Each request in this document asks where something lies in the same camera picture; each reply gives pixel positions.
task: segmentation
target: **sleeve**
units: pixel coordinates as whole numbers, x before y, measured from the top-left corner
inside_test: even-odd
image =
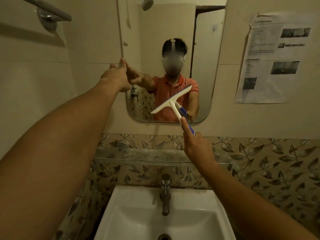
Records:
[[[190,78],[190,82],[189,83],[190,83],[189,85],[192,85],[192,88],[191,88],[190,92],[192,92],[192,91],[199,92],[198,83],[194,79]]]
[[[150,94],[153,93],[156,96],[157,91],[158,91],[159,77],[154,76],[152,79],[154,80],[154,90],[153,91],[147,91],[147,92],[150,93]]]

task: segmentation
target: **shower head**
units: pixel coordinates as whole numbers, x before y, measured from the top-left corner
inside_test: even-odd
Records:
[[[149,10],[153,5],[153,0],[144,0],[142,3],[142,9],[144,11]]]

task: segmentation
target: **man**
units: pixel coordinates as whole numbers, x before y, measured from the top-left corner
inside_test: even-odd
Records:
[[[51,239],[84,183],[118,92],[130,85],[114,64],[88,92],[35,123],[0,161],[0,239]],[[184,150],[245,239],[317,240],[214,159],[211,143],[185,118]]]
[[[145,88],[155,96],[155,108],[164,101],[192,85],[189,93],[179,97],[177,102],[186,109],[187,117],[193,121],[199,111],[199,87],[191,78],[183,77],[180,72],[187,53],[186,43],[182,39],[167,40],[162,47],[162,65],[166,74],[163,77],[142,74],[127,64],[127,76],[131,85]],[[170,107],[163,108],[154,115],[154,120],[163,122],[179,122]]]

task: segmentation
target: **white ceramic sink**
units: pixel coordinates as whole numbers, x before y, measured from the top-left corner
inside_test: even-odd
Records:
[[[163,216],[160,188],[116,186],[94,240],[235,240],[212,190],[171,189],[170,214]]]

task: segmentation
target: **mirror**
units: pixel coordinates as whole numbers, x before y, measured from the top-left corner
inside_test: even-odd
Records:
[[[132,117],[178,123],[177,109],[198,123],[209,115],[226,1],[118,0]]]

